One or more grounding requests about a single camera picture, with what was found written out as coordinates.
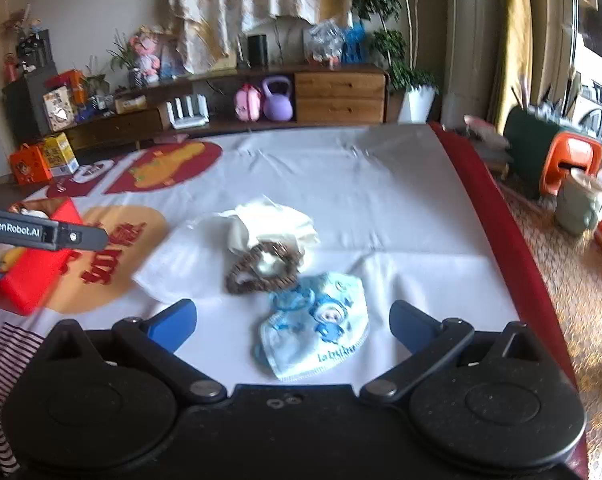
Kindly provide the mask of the brown hair scrunchie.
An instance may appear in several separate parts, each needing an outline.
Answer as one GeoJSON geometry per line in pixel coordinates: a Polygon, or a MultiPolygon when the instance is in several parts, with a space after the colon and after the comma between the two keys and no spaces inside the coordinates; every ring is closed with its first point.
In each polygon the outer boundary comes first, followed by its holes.
{"type": "Polygon", "coordinates": [[[253,246],[233,265],[225,278],[231,295],[279,292],[295,286],[302,259],[298,249],[265,240],[253,246]]]}

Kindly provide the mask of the blue cartoon face mask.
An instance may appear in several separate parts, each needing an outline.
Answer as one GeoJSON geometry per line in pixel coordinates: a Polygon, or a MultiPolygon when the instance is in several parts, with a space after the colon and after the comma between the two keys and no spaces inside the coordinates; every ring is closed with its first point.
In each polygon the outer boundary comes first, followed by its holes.
{"type": "Polygon", "coordinates": [[[303,276],[292,288],[273,292],[271,308],[259,328],[255,355],[281,382],[331,370],[367,339],[364,287],[354,275],[303,276]]]}

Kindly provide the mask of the cream white cloth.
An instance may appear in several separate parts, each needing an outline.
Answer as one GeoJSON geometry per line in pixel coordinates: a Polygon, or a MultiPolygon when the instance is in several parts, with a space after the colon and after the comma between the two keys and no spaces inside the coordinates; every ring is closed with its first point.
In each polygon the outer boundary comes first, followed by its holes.
{"type": "Polygon", "coordinates": [[[303,254],[321,242],[307,214],[274,203],[266,196],[223,211],[220,217],[231,222],[227,244],[235,254],[247,252],[262,242],[281,243],[303,254]]]}

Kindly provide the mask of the red gold metal tin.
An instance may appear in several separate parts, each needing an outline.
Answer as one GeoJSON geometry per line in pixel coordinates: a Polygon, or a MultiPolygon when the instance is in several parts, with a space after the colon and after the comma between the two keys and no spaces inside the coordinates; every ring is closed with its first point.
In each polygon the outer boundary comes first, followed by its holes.
{"type": "MultiPolygon", "coordinates": [[[[12,209],[16,206],[43,211],[50,220],[83,223],[73,200],[69,197],[26,200],[13,204],[12,209]]],[[[23,316],[32,314],[43,304],[56,285],[71,252],[71,249],[46,252],[26,248],[0,279],[0,308],[23,316]]]]}

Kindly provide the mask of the orange gift box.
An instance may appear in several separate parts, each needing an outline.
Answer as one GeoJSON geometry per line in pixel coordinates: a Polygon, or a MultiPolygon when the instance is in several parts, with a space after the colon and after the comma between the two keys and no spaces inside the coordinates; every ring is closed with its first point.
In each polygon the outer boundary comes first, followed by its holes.
{"type": "Polygon", "coordinates": [[[22,144],[8,157],[8,164],[18,185],[46,183],[52,179],[47,160],[38,144],[22,144]]]}

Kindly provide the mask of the yellow carton box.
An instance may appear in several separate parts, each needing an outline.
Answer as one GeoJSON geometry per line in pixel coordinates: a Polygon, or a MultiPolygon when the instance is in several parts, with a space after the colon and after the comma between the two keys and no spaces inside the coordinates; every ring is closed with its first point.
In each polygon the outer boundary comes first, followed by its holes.
{"type": "Polygon", "coordinates": [[[78,169],[78,161],[66,133],[46,136],[40,148],[54,178],[71,176],[78,169]]]}

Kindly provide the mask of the clear plastic bag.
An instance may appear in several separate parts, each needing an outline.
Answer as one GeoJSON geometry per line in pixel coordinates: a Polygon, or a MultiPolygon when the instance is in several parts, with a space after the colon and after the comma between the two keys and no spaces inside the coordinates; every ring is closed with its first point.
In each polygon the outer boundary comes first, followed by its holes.
{"type": "Polygon", "coordinates": [[[222,295],[235,261],[227,244],[230,227],[229,214],[179,224],[133,274],[134,283],[161,304],[222,295]]]}

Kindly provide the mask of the white red printed tablecloth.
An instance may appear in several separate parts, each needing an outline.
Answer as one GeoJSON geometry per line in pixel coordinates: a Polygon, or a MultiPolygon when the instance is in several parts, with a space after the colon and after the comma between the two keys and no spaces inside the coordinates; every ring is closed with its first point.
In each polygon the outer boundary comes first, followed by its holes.
{"type": "MultiPolygon", "coordinates": [[[[477,330],[525,321],[569,365],[548,291],[504,198],[472,148],[436,128],[234,134],[209,141],[202,153],[163,145],[93,162],[40,191],[53,195],[102,224],[110,244],[72,256],[34,314],[0,310],[0,399],[57,322],[107,328],[167,306],[133,274],[176,226],[262,196],[313,220],[321,242],[307,252],[305,272],[352,274],[363,283],[367,341],[323,382],[360,386],[405,357],[389,330],[397,300],[434,318],[464,318],[477,330]]],[[[198,325],[179,356],[228,386],[271,382],[252,354],[267,297],[225,290],[194,302],[198,325]]]]}

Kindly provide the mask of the white wifi router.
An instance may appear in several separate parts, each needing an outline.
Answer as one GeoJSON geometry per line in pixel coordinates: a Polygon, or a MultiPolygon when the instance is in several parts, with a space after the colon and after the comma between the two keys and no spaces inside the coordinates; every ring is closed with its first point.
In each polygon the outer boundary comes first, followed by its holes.
{"type": "Polygon", "coordinates": [[[200,128],[209,124],[208,100],[203,94],[188,94],[165,103],[167,118],[175,130],[200,128]]]}

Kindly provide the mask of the green ceramic mug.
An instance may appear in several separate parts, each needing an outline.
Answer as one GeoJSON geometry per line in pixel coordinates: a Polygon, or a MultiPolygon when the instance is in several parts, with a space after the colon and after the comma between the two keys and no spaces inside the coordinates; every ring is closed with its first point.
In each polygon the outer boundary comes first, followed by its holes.
{"type": "Polygon", "coordinates": [[[602,181],[572,168],[557,194],[556,222],[571,235],[581,236],[597,227],[601,210],[602,181]]]}

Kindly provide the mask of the pink plush doll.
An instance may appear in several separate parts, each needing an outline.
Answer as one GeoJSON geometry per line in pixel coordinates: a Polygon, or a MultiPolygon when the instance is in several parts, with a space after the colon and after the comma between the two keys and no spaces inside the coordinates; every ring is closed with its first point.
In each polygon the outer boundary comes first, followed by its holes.
{"type": "Polygon", "coordinates": [[[130,46],[135,54],[135,66],[140,70],[144,83],[157,84],[160,79],[161,61],[157,55],[159,38],[147,27],[141,27],[130,37],[130,46]]]}

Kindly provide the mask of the orange plastic stool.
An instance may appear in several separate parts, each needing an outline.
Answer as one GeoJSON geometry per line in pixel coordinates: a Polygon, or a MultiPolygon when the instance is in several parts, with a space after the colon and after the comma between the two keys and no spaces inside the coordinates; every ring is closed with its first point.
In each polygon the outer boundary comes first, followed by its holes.
{"type": "Polygon", "coordinates": [[[602,144],[590,136],[559,131],[551,140],[539,181],[541,195],[557,195],[571,169],[595,176],[602,166],[602,144]]]}

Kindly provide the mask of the purple kettlebell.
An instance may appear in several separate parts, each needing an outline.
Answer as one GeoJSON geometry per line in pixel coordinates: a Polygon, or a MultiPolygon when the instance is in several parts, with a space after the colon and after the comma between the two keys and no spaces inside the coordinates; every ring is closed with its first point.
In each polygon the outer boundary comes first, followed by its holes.
{"type": "Polygon", "coordinates": [[[270,76],[262,81],[264,96],[263,112],[271,122],[290,122],[293,115],[291,102],[292,85],[289,78],[285,76],[270,76]],[[284,84],[284,93],[273,92],[273,84],[284,84]]]}

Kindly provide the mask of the yellow curtain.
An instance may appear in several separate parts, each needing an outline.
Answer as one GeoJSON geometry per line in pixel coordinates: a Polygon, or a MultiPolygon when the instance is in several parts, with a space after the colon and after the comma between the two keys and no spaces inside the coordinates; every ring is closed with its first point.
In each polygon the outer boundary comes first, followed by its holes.
{"type": "Polygon", "coordinates": [[[532,76],[532,13],[530,0],[500,0],[499,50],[489,119],[503,133],[510,110],[519,106],[522,82],[532,76]]]}

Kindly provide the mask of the potted green tree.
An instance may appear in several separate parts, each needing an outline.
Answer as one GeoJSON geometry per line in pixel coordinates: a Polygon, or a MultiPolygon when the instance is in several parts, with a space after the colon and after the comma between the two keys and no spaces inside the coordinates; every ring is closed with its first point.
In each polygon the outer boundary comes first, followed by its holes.
{"type": "Polygon", "coordinates": [[[399,124],[427,122],[438,84],[428,70],[417,66],[420,47],[420,0],[352,0],[362,22],[376,20],[379,29],[368,34],[373,58],[388,75],[389,92],[400,96],[399,124]]]}

